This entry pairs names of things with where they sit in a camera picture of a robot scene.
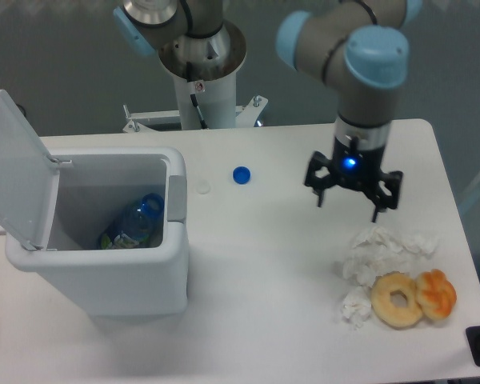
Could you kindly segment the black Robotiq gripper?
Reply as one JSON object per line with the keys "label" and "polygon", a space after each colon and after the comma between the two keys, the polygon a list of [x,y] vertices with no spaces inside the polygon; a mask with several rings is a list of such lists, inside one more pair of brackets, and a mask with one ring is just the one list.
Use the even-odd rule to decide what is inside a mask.
{"label": "black Robotiq gripper", "polygon": [[317,207],[321,207],[325,191],[333,186],[362,191],[374,204],[371,222],[387,210],[396,210],[400,199],[403,172],[385,173],[381,164],[386,147],[373,150],[355,150],[334,139],[332,160],[315,151],[310,157],[304,186],[317,196]]}

